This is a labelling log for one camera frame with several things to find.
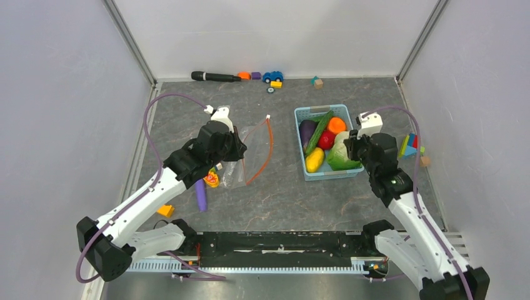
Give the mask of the green white cabbage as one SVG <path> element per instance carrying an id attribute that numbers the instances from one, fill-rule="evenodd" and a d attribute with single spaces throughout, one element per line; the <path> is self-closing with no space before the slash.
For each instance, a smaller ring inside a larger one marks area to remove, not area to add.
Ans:
<path id="1" fill-rule="evenodd" d="M 337 134 L 334 139 L 334 145 L 328 152 L 326 162 L 333 171 L 345 171 L 362 167 L 359 161 L 353 161 L 348 157 L 348 150 L 344 144 L 344 141 L 348 137 L 349 131 L 343 131 Z"/>

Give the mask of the orange fruit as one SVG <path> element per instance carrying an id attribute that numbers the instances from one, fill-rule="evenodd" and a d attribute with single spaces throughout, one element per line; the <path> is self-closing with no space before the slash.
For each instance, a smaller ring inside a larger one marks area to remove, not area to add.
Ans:
<path id="1" fill-rule="evenodd" d="M 332 117 L 329 120 L 326 129 L 329 132 L 337 135 L 341 132 L 347 131 L 348 127 L 347 124 L 340 117 Z"/>

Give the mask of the red apple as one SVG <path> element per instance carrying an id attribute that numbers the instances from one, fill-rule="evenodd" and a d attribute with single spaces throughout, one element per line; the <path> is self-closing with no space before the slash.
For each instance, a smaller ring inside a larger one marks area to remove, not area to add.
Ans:
<path id="1" fill-rule="evenodd" d="M 323 151 L 330 150 L 334 146 L 335 137 L 335 134 L 329 132 L 328 130 L 324 130 L 317 142 L 317 146 Z"/>

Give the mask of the yellow bell pepper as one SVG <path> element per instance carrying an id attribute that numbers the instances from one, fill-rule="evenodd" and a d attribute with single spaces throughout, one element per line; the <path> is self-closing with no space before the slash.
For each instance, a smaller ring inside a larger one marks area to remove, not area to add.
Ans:
<path id="1" fill-rule="evenodd" d="M 325 152 L 320 148 L 316 147 L 310 154 L 305 158 L 306 171 L 308 173 L 315 173 L 322 166 L 325 159 Z"/>

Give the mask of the clear zip top bag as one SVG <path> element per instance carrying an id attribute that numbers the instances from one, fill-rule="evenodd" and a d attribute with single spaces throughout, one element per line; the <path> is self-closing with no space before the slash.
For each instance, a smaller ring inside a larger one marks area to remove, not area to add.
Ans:
<path id="1" fill-rule="evenodd" d="M 266 115 L 255 126 L 244 127 L 240 131 L 240 138 L 247 150 L 241 160 L 223 164 L 222 188 L 236 189 L 248 186 L 264 171 L 274 148 L 271 116 Z"/>

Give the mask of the light blue plastic basket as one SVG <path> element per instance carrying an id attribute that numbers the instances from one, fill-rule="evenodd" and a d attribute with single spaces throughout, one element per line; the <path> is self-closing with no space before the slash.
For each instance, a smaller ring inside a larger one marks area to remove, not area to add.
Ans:
<path id="1" fill-rule="evenodd" d="M 364 171 L 360 162 L 349 161 L 337 145 L 339 132 L 346 137 L 353 128 L 345 105 L 298 107 L 294 117 L 306 181 L 353 178 Z"/>

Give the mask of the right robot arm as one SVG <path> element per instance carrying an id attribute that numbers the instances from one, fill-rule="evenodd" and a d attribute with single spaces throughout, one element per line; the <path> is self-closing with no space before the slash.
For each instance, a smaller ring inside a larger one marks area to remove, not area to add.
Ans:
<path id="1" fill-rule="evenodd" d="M 395 137 L 349 132 L 347 155 L 369 175 L 373 193 L 404 226 L 404 239 L 386 220 L 362 229 L 362 250 L 392 260 L 416 286 L 420 299 L 485 299 L 490 277 L 483 267 L 472 267 L 457 251 L 426 209 L 414 181 L 398 166 Z"/>

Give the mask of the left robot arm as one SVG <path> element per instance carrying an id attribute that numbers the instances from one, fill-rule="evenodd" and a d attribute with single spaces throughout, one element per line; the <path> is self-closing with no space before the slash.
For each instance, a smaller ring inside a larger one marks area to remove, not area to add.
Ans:
<path id="1" fill-rule="evenodd" d="M 76 268 L 88 261 L 97 274 L 84 279 L 77 273 L 76 279 L 80 283 L 97 278 L 109 282 L 125 273 L 135 260 L 146 256 L 173 250 L 184 255 L 192 253 L 196 237 L 175 224 L 147 232 L 137 230 L 163 204 L 191 188 L 215 165 L 243 159 L 246 149 L 237 127 L 208 121 L 197 137 L 161 162 L 157 173 L 140 191 L 98 219 L 86 216 L 77 223 L 81 256 Z"/>

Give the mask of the purple toy stick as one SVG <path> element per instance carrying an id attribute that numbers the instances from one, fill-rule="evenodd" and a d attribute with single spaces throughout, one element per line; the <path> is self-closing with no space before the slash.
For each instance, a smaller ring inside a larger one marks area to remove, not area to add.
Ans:
<path id="1" fill-rule="evenodd" d="M 208 200 L 206 196 L 206 185 L 203 179 L 198 180 L 194 184 L 196 192 L 197 206 L 200 212 L 206 212 L 208 210 Z"/>

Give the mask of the yellow red toy disc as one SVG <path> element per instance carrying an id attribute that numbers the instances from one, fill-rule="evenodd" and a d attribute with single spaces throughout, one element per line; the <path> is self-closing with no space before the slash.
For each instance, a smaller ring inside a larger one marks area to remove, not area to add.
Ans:
<path id="1" fill-rule="evenodd" d="M 216 188 L 220 184 L 219 176 L 214 169 L 209 170 L 203 181 L 211 188 Z"/>

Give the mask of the colourful block stack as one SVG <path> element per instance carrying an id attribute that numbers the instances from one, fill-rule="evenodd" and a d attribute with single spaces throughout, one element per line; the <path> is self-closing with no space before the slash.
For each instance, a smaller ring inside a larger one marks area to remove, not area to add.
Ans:
<path id="1" fill-rule="evenodd" d="M 402 141 L 398 158 L 411 158 L 418 152 L 418 137 L 414 133 L 409 133 Z"/>

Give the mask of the tan wooden cube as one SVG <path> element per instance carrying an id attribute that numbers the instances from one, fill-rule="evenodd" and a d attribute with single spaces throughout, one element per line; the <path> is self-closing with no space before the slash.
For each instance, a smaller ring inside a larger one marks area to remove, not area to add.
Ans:
<path id="1" fill-rule="evenodd" d="M 427 168 L 431 165 L 431 159 L 429 156 L 421 156 L 419 165 L 423 168 Z"/>

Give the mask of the yellow cheese wedge toy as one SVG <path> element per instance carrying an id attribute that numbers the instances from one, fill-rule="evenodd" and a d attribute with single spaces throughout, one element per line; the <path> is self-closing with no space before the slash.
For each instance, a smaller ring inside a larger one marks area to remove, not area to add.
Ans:
<path id="1" fill-rule="evenodd" d="M 173 205 L 165 204 L 157 210 L 157 213 L 165 218 L 170 218 L 173 215 L 174 210 L 175 208 Z"/>

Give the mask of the green cucumber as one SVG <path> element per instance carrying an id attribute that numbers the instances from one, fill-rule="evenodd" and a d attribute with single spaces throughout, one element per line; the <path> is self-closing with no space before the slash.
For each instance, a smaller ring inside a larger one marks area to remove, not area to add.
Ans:
<path id="1" fill-rule="evenodd" d="M 331 120 L 333 116 L 334 116 L 334 112 L 328 111 L 326 114 L 322 115 L 321 117 L 317 119 L 316 128 L 304 151 L 305 156 L 308 156 L 315 150 L 318 144 L 319 138 L 321 137 L 322 133 L 324 132 L 326 126 L 328 125 L 329 121 Z"/>

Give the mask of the purple eggplant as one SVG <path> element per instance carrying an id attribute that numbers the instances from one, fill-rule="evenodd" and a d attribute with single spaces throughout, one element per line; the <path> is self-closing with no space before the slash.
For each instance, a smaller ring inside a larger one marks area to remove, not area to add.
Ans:
<path id="1" fill-rule="evenodd" d="M 299 125 L 299 135 L 301 140 L 302 150 L 305 151 L 316 128 L 318 123 L 316 121 L 306 119 L 303 120 Z"/>

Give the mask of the black microphone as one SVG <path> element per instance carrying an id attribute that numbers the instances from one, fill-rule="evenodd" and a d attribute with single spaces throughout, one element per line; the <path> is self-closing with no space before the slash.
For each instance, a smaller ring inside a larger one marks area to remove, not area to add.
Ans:
<path id="1" fill-rule="evenodd" d="M 217 74 L 204 71 L 193 71 L 191 79 L 195 81 L 215 81 L 223 83 L 233 83 L 242 81 L 241 77 L 230 74 Z"/>

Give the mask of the teal and tan blocks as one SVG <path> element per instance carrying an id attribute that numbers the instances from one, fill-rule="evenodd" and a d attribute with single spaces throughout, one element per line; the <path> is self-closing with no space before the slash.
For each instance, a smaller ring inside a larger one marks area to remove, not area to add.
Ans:
<path id="1" fill-rule="evenodd" d="M 312 79 L 311 79 L 311 84 L 313 85 L 313 87 L 315 89 L 322 89 L 323 88 L 323 80 L 318 77 L 318 76 L 314 76 Z"/>

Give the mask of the orange toy piece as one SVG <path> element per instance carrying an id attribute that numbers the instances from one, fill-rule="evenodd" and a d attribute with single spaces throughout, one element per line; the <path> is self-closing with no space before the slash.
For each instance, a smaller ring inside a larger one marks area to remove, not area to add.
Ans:
<path id="1" fill-rule="evenodd" d="M 249 72 L 239 72 L 237 74 L 237 77 L 241 78 L 242 80 L 251 80 L 252 76 Z"/>

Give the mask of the purple toy block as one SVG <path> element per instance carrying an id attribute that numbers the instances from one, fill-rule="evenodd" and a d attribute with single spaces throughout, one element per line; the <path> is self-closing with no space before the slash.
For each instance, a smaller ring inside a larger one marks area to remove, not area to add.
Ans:
<path id="1" fill-rule="evenodd" d="M 260 72 L 252 72 L 251 73 L 251 79 L 252 80 L 261 80 L 262 74 Z"/>

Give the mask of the yellow toy block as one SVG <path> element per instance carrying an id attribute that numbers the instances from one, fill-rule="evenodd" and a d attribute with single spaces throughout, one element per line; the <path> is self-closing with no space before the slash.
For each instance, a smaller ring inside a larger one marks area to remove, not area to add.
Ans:
<path id="1" fill-rule="evenodd" d="M 271 81 L 270 86 L 274 89 L 281 89 L 283 87 L 283 83 L 281 81 Z"/>

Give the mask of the blue toy car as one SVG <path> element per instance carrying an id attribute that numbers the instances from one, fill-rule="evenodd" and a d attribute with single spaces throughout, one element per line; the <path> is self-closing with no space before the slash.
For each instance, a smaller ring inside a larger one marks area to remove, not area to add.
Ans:
<path id="1" fill-rule="evenodd" d="M 284 81 L 284 76 L 283 76 L 282 72 L 280 72 L 280 71 L 265 72 L 262 75 L 262 81 L 264 83 L 268 83 L 268 84 L 273 82 L 273 81 L 283 82 Z"/>

